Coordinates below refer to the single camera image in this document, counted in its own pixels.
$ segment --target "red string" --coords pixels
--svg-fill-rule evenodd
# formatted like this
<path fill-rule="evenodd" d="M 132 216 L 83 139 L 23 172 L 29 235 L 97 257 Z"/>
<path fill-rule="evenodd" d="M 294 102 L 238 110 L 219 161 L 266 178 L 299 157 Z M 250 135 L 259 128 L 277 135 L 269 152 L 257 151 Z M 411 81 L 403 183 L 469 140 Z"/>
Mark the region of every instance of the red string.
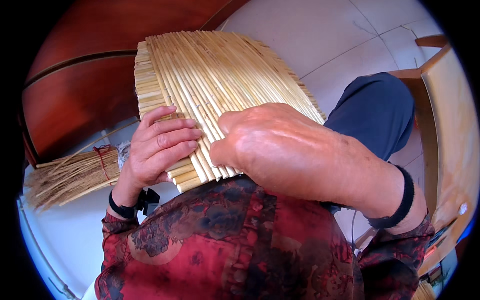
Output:
<path fill-rule="evenodd" d="M 110 144 L 108 144 L 108 145 L 102 145 L 102 146 L 100 146 L 99 148 L 97 148 L 97 147 L 95 147 L 95 146 L 93 147 L 93 151 L 97 152 L 98 156 L 100 156 L 100 164 L 102 165 L 103 174 L 105 174 L 105 177 L 107 178 L 107 180 L 110 180 L 110 178 L 109 178 L 108 175 L 107 175 L 107 170 L 105 170 L 105 164 L 103 163 L 103 158 L 102 158 L 102 152 L 101 152 L 101 150 L 106 149 L 106 151 L 103 152 L 103 153 L 105 153 L 105 152 L 110 151 L 110 147 L 112 147 L 112 145 L 110 145 Z"/>

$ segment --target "black hair tie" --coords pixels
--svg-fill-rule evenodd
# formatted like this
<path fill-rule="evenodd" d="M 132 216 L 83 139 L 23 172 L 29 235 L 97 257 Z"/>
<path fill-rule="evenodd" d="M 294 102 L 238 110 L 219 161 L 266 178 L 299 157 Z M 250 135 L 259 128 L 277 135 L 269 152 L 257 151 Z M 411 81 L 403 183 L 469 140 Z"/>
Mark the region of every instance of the black hair tie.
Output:
<path fill-rule="evenodd" d="M 395 167 L 397 167 L 402 172 L 403 178 L 405 180 L 402 203 L 400 203 L 400 206 L 398 207 L 396 212 L 390 217 L 385 216 L 379 219 L 367 218 L 370 225 L 372 225 L 376 229 L 392 228 L 396 226 L 398 223 L 400 223 L 401 220 L 403 220 L 407 216 L 410 208 L 412 207 L 413 196 L 415 194 L 413 187 L 413 179 L 404 168 L 397 165 L 395 165 Z"/>

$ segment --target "hand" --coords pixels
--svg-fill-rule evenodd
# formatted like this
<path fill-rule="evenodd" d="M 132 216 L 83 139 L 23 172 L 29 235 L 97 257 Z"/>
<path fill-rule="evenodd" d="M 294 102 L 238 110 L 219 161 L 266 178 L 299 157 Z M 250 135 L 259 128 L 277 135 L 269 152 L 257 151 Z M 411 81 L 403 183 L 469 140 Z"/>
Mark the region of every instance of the hand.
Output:
<path fill-rule="evenodd" d="M 391 216 L 403 195 L 403 175 L 357 139 L 334 132 L 286 104 L 224 113 L 226 138 L 210 157 L 260 186 L 306 200 L 353 206 L 367 217 Z"/>
<path fill-rule="evenodd" d="M 129 158 L 112 191 L 112 198 L 118 206 L 134 206 L 142 188 L 170 181 L 165 169 L 196 149 L 195 140 L 200 138 L 202 131 L 194 128 L 195 120 L 155 122 L 176 109 L 175 106 L 160 106 L 146 113 L 138 125 L 132 137 Z"/>

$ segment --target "floral pattern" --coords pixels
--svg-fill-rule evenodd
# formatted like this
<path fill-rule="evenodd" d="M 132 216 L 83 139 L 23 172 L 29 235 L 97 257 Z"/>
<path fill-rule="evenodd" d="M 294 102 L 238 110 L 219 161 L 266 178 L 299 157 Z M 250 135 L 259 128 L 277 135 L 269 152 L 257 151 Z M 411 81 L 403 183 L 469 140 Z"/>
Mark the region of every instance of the floral pattern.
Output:
<path fill-rule="evenodd" d="M 102 220 L 99 299 L 409 299 L 428 217 L 380 231 L 360 259 L 321 205 L 263 190 L 248 177 L 211 182 L 136 219 Z"/>

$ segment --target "wooden cabinet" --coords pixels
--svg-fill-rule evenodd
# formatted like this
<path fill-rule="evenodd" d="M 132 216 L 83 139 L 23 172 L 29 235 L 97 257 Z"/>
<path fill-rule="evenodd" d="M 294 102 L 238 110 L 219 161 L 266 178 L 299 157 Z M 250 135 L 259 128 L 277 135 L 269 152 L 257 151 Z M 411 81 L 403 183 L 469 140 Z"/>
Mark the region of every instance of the wooden cabinet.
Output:
<path fill-rule="evenodd" d="M 138 114 L 133 59 L 139 41 L 165 32 L 213 30 L 246 2 L 75 2 L 48 35 L 26 79 L 19 120 L 30 163 L 55 159 Z"/>

